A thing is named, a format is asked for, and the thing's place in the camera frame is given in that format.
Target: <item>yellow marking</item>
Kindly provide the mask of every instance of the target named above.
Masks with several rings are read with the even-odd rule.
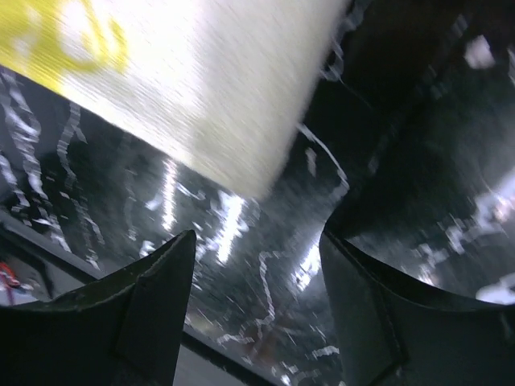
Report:
[[[79,1],[86,10],[97,45],[93,45],[92,37],[84,32],[81,43],[93,59],[77,60],[64,52],[60,41],[63,33],[60,18],[68,1],[0,0],[0,64],[59,93],[60,78],[66,73],[92,73],[103,68],[123,72],[127,65],[127,42],[123,30],[112,18],[109,20],[110,33],[113,33],[118,45],[115,52],[109,52],[107,39],[102,34],[91,0]],[[39,23],[31,21],[31,13],[39,16]],[[29,42],[26,37],[30,35],[34,35],[35,39]],[[30,44],[28,56],[16,49],[15,44],[19,40]]]

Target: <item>red object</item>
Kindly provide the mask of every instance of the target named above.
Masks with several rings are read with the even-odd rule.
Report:
[[[18,287],[19,281],[16,279],[16,275],[14,275],[13,270],[6,263],[0,263],[0,273],[4,272],[3,276],[6,279],[6,284],[9,287]]]
[[[1,273],[0,273],[0,280],[3,281],[3,285],[6,287],[7,298],[9,299],[9,305],[13,306],[14,305],[13,289],[9,285],[9,281],[7,280],[7,277]]]

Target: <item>wet black surface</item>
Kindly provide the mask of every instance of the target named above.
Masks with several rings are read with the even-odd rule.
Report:
[[[485,3],[458,18],[434,83],[418,87],[398,143],[336,231],[420,281],[500,304],[515,301],[513,14]],[[478,45],[488,65],[471,61]]]
[[[3,95],[19,87],[33,114],[19,113],[41,124],[39,133],[2,127],[3,143],[18,139],[4,146],[2,168],[3,206],[14,218],[103,274],[196,230],[187,324],[278,382],[339,384],[318,240],[349,184],[366,175],[384,129],[365,103],[340,84],[321,84],[273,194],[255,202],[6,76]]]

